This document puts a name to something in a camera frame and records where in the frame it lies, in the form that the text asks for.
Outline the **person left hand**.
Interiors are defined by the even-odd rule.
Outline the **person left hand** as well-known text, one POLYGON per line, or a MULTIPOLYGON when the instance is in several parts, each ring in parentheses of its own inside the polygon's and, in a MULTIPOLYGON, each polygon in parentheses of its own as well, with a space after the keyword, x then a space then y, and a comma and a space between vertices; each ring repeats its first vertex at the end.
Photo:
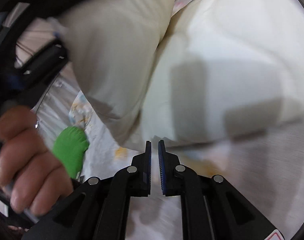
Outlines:
POLYGON ((36 115, 16 106, 0 117, 0 189, 10 196, 16 213, 42 216, 73 192, 63 164, 43 142, 36 115))

